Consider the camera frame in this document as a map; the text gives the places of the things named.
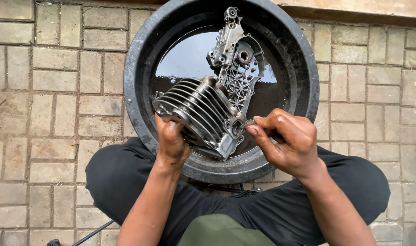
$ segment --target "forearm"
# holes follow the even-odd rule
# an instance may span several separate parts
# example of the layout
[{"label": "forearm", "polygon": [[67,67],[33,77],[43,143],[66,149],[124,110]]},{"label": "forearm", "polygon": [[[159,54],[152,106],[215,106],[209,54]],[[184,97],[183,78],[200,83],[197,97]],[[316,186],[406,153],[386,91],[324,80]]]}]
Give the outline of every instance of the forearm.
[{"label": "forearm", "polygon": [[370,229],[326,167],[312,178],[300,182],[311,202],[319,228],[331,246],[376,246]]},{"label": "forearm", "polygon": [[153,165],[143,191],[126,217],[118,246],[156,246],[161,238],[180,172],[163,168],[161,158]]}]

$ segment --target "black pants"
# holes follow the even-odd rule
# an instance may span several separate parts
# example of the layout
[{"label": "black pants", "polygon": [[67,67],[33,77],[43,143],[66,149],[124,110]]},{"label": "black pants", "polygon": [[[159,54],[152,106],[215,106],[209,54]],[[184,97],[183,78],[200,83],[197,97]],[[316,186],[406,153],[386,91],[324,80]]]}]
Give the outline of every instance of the black pants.
[{"label": "black pants", "polygon": [[[390,190],[378,167],[360,157],[336,154],[321,147],[318,154],[366,224],[385,211]],[[98,150],[86,167],[86,188],[94,205],[122,225],[143,190],[154,161],[155,156],[136,137],[123,145]],[[308,197],[294,179],[244,198],[205,195],[179,181],[159,245],[176,245],[194,218],[209,214],[229,215],[245,228],[260,230],[280,246],[325,243]]]}]

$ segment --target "fingernail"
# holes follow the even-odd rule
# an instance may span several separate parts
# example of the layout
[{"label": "fingernail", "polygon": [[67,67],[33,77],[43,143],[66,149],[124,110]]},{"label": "fingernail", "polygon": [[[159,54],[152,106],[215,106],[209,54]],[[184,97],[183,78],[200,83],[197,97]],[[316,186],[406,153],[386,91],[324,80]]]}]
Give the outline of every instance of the fingernail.
[{"label": "fingernail", "polygon": [[252,135],[252,136],[254,136],[254,135],[257,135],[257,134],[258,134],[257,130],[256,130],[253,126],[249,126],[246,130],[247,130],[247,132],[249,132],[249,134],[250,134],[250,135]]}]

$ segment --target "brick paving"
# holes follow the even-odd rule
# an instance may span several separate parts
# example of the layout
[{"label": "brick paving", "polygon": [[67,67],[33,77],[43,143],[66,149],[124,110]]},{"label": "brick paving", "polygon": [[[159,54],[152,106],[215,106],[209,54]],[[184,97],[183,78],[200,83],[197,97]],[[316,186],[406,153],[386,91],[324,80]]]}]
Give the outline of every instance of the brick paving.
[{"label": "brick paving", "polygon": [[[136,136],[123,63],[155,8],[0,0],[0,246],[68,246],[109,221],[84,169],[98,149]],[[416,246],[416,28],[304,22],[320,76],[319,145],[383,170],[392,195],[372,232],[379,246]],[[275,171],[245,188],[291,179]],[[114,224],[84,245],[114,246],[117,235]]]}]

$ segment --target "black plastic basin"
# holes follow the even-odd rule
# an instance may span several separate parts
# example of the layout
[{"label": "black plastic basin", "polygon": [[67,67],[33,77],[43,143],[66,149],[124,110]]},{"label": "black plastic basin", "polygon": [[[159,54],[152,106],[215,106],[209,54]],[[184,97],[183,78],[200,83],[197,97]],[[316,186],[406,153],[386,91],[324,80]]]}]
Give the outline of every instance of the black plastic basin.
[{"label": "black plastic basin", "polygon": [[[224,26],[223,13],[239,9],[241,25],[262,46],[264,77],[255,85],[247,118],[266,116],[274,108],[306,116],[312,122],[319,104],[319,77],[313,51],[295,21],[269,0],[171,0],[141,26],[124,64],[124,98],[129,119],[141,141],[157,152],[152,97],[182,77],[214,75],[206,53]],[[264,176],[275,167],[253,139],[245,140],[226,162],[192,154],[183,175],[202,182],[233,184]]]}]

